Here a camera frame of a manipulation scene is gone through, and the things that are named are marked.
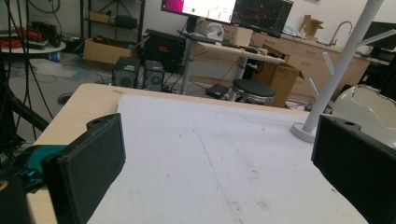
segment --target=storage shelf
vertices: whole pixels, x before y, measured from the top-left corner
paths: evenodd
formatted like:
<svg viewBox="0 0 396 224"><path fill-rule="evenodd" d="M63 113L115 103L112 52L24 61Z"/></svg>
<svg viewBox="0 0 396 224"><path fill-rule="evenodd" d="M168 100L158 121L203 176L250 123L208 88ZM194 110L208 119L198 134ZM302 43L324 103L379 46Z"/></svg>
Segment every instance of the storage shelf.
<svg viewBox="0 0 396 224"><path fill-rule="evenodd" d="M128 28L128 27L124 27L124 26L119 26L115 23L105 23L105 22L100 22L100 21L91 21L88 18L84 18L84 10L88 10L91 11L92 10L92 0L80 0L80 18L81 18L81 25L80 25L80 31L81 31L81 39L85 39L85 37L90 38L92 36L92 30L91 30L91 23L98 23L98 24L103 24L103 25L107 25L107 26L111 26L115 28L115 32L114 32L114 38L117 39L117 33L118 33L118 29L125 29L125 30L130 30L130 31L137 31L137 43L140 43L142 40L142 34L143 34L143 19L144 19L144 13L145 13L145 5L146 5L146 0L139 0L138 2L140 2L140 15L139 15L139 19L138 19L138 24L137 27L134 29ZM103 7L102 9L100 9L100 11L104 10L106 7L112 5L112 4L116 4L117 5L117 11L116 11L116 15L119 15L119 5L124 7L125 10L129 13L128 9L125 7L125 5L122 3L121 0L111 0L109 1L109 3ZM88 23L88 27L86 28L88 30L88 36L84 36L84 22Z"/></svg>
<svg viewBox="0 0 396 224"><path fill-rule="evenodd" d="M139 26L137 26L136 28L132 29L132 28L128 28L128 27L124 27L124 26L118 26L116 23L105 23L105 22L101 22L101 21L91 21L88 18L84 18L84 21L88 21L88 22L93 22L93 23L98 23L98 24L103 24L103 25L107 25L107 26L111 26L111 27L116 27L116 28L121 28L121 29L126 29L126 30L138 30Z"/></svg>

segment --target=black case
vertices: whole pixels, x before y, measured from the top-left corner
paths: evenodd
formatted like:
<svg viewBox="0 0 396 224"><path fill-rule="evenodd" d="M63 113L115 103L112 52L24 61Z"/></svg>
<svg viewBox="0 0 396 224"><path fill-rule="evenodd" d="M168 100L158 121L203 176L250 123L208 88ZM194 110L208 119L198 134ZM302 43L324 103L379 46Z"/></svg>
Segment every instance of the black case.
<svg viewBox="0 0 396 224"><path fill-rule="evenodd" d="M22 181L0 176L0 223L34 223Z"/></svg>
<svg viewBox="0 0 396 224"><path fill-rule="evenodd" d="M150 29L144 37L149 39L142 48L141 63L144 64L145 60L161 62L165 72L177 73L186 50L186 39Z"/></svg>
<svg viewBox="0 0 396 224"><path fill-rule="evenodd" d="M136 29L137 19L130 16L118 15L116 16L116 25L127 29Z"/></svg>
<svg viewBox="0 0 396 224"><path fill-rule="evenodd" d="M86 223L125 163L120 114L95 119L87 129L41 162L59 223Z"/></svg>
<svg viewBox="0 0 396 224"><path fill-rule="evenodd" d="M361 126L321 116L312 161L369 223L396 223L396 150Z"/></svg>

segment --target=stool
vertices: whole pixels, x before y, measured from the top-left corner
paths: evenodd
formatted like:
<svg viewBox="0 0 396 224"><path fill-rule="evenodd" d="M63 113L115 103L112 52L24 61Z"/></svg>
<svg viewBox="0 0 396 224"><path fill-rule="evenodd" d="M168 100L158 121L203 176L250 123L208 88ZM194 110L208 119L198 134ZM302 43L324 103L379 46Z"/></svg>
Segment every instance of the stool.
<svg viewBox="0 0 396 224"><path fill-rule="evenodd" d="M252 103L268 103L275 100L276 92L269 86L248 79L236 79L232 90Z"/></svg>

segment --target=clutter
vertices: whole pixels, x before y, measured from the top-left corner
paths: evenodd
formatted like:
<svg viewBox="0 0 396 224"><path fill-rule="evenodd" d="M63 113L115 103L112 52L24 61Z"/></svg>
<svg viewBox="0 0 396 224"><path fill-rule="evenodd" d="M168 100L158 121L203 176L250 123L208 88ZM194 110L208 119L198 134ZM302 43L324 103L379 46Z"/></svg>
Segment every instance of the clutter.
<svg viewBox="0 0 396 224"><path fill-rule="evenodd" d="M55 77L72 77L76 70L64 69L60 63L55 63L47 59L30 59L30 63L37 70L38 75Z"/></svg>

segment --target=black cable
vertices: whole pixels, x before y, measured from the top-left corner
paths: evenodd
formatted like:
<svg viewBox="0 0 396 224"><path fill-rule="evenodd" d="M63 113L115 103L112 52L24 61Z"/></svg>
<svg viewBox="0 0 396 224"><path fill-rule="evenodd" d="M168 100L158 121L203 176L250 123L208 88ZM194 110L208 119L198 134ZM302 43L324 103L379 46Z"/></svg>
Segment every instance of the black cable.
<svg viewBox="0 0 396 224"><path fill-rule="evenodd" d="M233 66L238 62L238 60L236 60L235 62L233 62L233 64L231 64L230 68L228 69L228 71L219 79L219 81L216 84L219 84L223 78L225 76L227 76L227 74L231 71L231 69L233 68Z"/></svg>
<svg viewBox="0 0 396 224"><path fill-rule="evenodd" d="M33 8L35 8L37 11L40 11L40 12L42 12L42 13L54 13L54 12L57 12L58 10L59 10L59 8L61 8L61 0L58 0L58 6L55 8L55 9L53 9L53 3L52 3L52 11L46 11L46 10L43 10L43 9L41 9L40 7L37 7L35 4L33 4L32 3L32 1L31 0L28 0L28 3L33 7Z"/></svg>
<svg viewBox="0 0 396 224"><path fill-rule="evenodd" d="M20 0L17 0L17 6L18 6L18 16L20 19L20 27L22 28L22 19L21 19L21 2ZM26 24L29 24L29 4L26 5ZM22 39L26 38L26 44L25 46L29 45L29 35L27 33L27 36L24 36L24 33L21 32L21 36L23 36ZM32 108L32 101L30 98L30 88L29 88L29 48L27 48L27 53L23 54L24 62L25 62L25 75L26 75L26 84L25 84L25 94L23 98L23 104L26 105L26 102L29 106L29 112L33 114L33 108ZM17 123L16 123L16 130L18 130L19 125L21 121L21 116L18 116L17 118ZM33 136L35 139L37 139L36 132L35 132L35 125L32 123L32 130L33 130Z"/></svg>
<svg viewBox="0 0 396 224"><path fill-rule="evenodd" d="M174 84L172 85L171 91L173 90L173 88L175 87L175 85L177 84L177 82L181 79L181 75L179 75L179 77L177 78L177 80L174 82Z"/></svg>
<svg viewBox="0 0 396 224"><path fill-rule="evenodd" d="M7 14L10 14L9 11L9 1L6 1L6 6L7 6ZM10 17L8 17L8 30L11 31L11 26L10 26ZM11 52L11 45L9 45L8 47L8 52ZM10 144L12 144L12 140L10 141L9 138L7 138L10 135L14 135L14 133L12 134L7 134L9 133L9 128L7 127L7 120L4 119L4 116L6 115L6 100L7 100L7 90L8 90L8 86L9 86L9 67L10 67L10 61L8 62L8 72L6 72L6 68L5 68L5 64L4 64L4 60L3 60L3 51L0 48L0 90L3 88L3 95L0 96L2 97L1 105L0 105L0 122L3 121L4 125L2 124L2 126L0 127L0 129L2 129L3 134L1 134L0 136L0 153L3 153L4 155L7 156L8 161L7 164L5 164L5 166L3 166L0 162L0 174L3 173L3 170L7 169L8 165L10 164L11 161L13 161L13 154L12 154L12 147Z"/></svg>
<svg viewBox="0 0 396 224"><path fill-rule="evenodd" d="M56 15L56 12L54 11L53 12L53 16L55 17L55 19L56 19L56 21L58 22L58 25L59 25L59 36L62 36L62 25L61 25L61 23L59 22L59 18L58 18L58 16Z"/></svg>
<svg viewBox="0 0 396 224"><path fill-rule="evenodd" d="M26 23L27 24L29 24L29 6L26 6ZM43 100L43 102L44 102L44 106L46 107L46 109L47 109L47 111L48 111L48 113L49 113L49 116L53 119L53 116L52 116L52 113L50 112L50 108L49 108L49 106L48 106L48 104L47 104L47 101L46 101L46 99L45 99L45 97L44 97L44 94L43 94L43 91L41 90L41 86L39 85L39 83L38 83L38 80L37 80L37 77L36 77L36 75L35 75L35 72L34 72L34 70L33 70L33 66L32 66L32 64L30 63L30 61L29 61L29 57L27 56L26 57L27 58L27 62L28 62L28 67L30 68L30 71L32 72L32 75L33 75L33 78L35 79L35 84L37 85L37 88L38 88L38 91L39 91L39 93L40 93L40 96L41 96L41 99ZM33 108L31 107L31 102L29 103L29 105L30 105L30 109L31 109L31 113L33 112Z"/></svg>
<svg viewBox="0 0 396 224"><path fill-rule="evenodd" d="M196 86L198 86L198 87L201 87L201 88L204 89L204 90L207 90L206 87L203 87L203 86L201 86L200 84L198 84L198 83L196 83L196 82L193 82L193 81L190 80L190 83L192 83L192 84L194 84L194 85L196 85Z"/></svg>
<svg viewBox="0 0 396 224"><path fill-rule="evenodd" d="M172 73L169 77L166 78L166 80L163 82L163 85L166 86L166 82L169 80L169 78L174 75L175 73Z"/></svg>
<svg viewBox="0 0 396 224"><path fill-rule="evenodd" d="M19 18L20 18L20 26L17 26L17 25L16 25L16 22L15 22L13 16L12 16L12 13L10 12L10 6L9 6L9 5L7 6L7 8L8 8L8 13L9 13L9 14L8 14L8 17L10 18L10 21L12 22L12 24L14 25L14 27L22 27L22 24L21 24L21 4L20 4L20 1L19 1L19 0L17 1L17 3L18 3L18 16L19 16ZM27 23L28 23L28 22L29 22L29 7L28 7L28 5L26 6L26 18L27 18ZM42 97L42 99L43 99L43 101L44 101L44 104L45 104L45 106L46 106L46 108L47 108L47 110L48 110L48 112L49 112L49 115L53 118L53 116L52 116L51 113L50 113L50 109L49 109L49 107L48 107L48 105L47 105L47 102L46 102L46 100L45 100L45 98L44 98L44 95L43 95L43 93L42 93L41 87L39 86L39 83L38 83L38 81L36 80L36 76L35 76L35 73L34 73L34 71L33 71L33 66L32 66L32 65L30 64L30 62L29 62L29 57L28 57L28 55L29 55L29 49L26 48L29 39L26 38L26 36L24 35L23 32L18 32L17 34L18 34L19 40L21 41L21 49L22 49L22 51L23 51L23 56L24 56L24 58L25 58L25 75L26 75L26 87L25 87L25 89L26 89L26 91L25 91L24 99L23 99L23 101L22 101L22 105L26 105L26 101L28 101L29 109L30 109L31 113L33 113L33 108L32 108L32 104L31 104L31 100L30 100L30 94L29 94L29 84L28 84L28 83L29 83L29 78L28 78L28 76L29 76L29 67L30 67L30 70L32 71L32 75L33 75L33 77L35 78L35 83L36 83L36 85L37 85L37 87L38 87L38 89L39 89L39 91L40 91L40 94L41 94L41 97ZM8 72L11 73L11 66L8 68ZM21 120L21 115L18 116L17 123L16 123L16 127L15 127L16 130L18 130L20 120Z"/></svg>

